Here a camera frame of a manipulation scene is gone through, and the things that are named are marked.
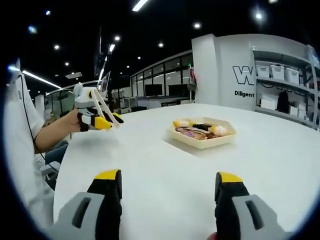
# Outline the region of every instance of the cable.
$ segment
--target cable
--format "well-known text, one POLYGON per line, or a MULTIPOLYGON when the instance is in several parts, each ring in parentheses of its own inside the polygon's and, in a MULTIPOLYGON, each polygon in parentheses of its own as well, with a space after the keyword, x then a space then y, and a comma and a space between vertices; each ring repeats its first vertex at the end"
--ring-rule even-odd
MULTIPOLYGON (((24 81, 23 81, 23 78, 22 78, 22 75, 21 75, 21 74, 17 77, 17 80, 18 80, 18 78, 21 78, 23 108, 24 108, 24 112, 25 112, 26 121, 28 122, 29 131, 30 131, 30 134, 31 134, 31 138, 32 138, 32 141, 33 141, 33 145, 34 145, 34 147, 37 149, 37 151, 41 154, 41 157, 44 159, 44 162, 46 162, 45 157, 42 155, 42 153, 40 152, 39 148, 38 148, 37 145, 36 145, 36 140, 35 140, 35 139, 33 138, 33 136, 32 136, 32 131, 31 131, 31 127, 30 127, 30 123, 29 123, 29 118, 28 118, 28 114, 27 114, 27 109, 26 109, 26 104, 25 104, 24 81)), ((59 171, 58 171, 57 169, 55 169, 53 166, 51 166, 50 163, 48 163, 48 165, 49 165, 57 174, 59 173, 59 171)))

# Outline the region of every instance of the white table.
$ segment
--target white table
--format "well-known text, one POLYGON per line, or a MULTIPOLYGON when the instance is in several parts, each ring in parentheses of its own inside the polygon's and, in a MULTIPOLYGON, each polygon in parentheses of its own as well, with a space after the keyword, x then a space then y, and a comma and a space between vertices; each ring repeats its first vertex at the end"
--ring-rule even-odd
POLYGON ((184 104, 123 115, 110 131, 76 133, 63 158, 54 196, 54 221, 76 193, 100 172, 122 170, 123 240, 204 240, 215 232, 218 171, 244 180, 295 230, 320 186, 320 133, 274 116, 206 104, 184 104), (166 138, 173 120, 211 117, 229 121, 236 140, 198 150, 166 138))

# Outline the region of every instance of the letter w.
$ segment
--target letter w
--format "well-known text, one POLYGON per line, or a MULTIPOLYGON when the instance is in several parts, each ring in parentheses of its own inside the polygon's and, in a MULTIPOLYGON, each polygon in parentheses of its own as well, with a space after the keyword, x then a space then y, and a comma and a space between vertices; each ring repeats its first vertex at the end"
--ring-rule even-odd
POLYGON ((233 66, 232 68, 238 84, 244 85, 247 81, 249 85, 255 85, 255 81, 252 76, 253 67, 250 69, 248 66, 242 66, 240 69, 239 66, 233 66))

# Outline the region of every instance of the beige tray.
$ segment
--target beige tray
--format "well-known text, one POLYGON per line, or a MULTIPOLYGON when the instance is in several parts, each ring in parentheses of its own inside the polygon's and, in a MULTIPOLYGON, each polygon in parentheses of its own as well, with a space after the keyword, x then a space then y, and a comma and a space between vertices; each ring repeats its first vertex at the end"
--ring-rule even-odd
POLYGON ((176 139, 180 142, 183 142, 189 146, 195 147, 197 149, 207 149, 207 148, 231 143, 235 139, 235 136, 237 134, 234 127, 228 121, 213 119, 209 117, 184 118, 184 119, 188 119, 197 124, 220 125, 222 127, 225 127, 228 132, 227 136, 221 136, 221 137, 207 139, 207 140, 197 140, 192 137, 182 135, 180 132, 177 132, 173 124, 171 124, 171 127, 167 130, 171 138, 176 139))

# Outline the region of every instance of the black ceiling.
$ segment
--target black ceiling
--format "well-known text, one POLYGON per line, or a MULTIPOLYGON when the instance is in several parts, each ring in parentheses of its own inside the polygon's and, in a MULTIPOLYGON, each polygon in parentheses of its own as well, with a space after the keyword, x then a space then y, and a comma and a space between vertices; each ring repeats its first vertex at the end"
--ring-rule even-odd
MULTIPOLYGON (((94 62, 101 28, 103 49, 121 40, 110 58, 114 78, 123 72, 131 75, 157 61, 190 50, 191 39, 213 33, 215 36, 233 34, 271 34, 310 44, 319 52, 319 18, 312 1, 278 0, 149 0, 139 12, 132 12, 138 0, 86 1, 85 5, 15 6, 21 30, 19 56, 21 68, 61 87, 75 84, 67 79, 71 72, 81 72, 81 82, 94 78, 94 62), (252 11, 259 8, 267 17, 257 24, 252 11), (193 23, 202 24, 194 29, 193 23), (37 34, 28 33, 28 26, 37 34), (61 48, 54 50, 54 44, 61 48)), ((27 79, 30 95, 55 90, 37 80, 27 79)))

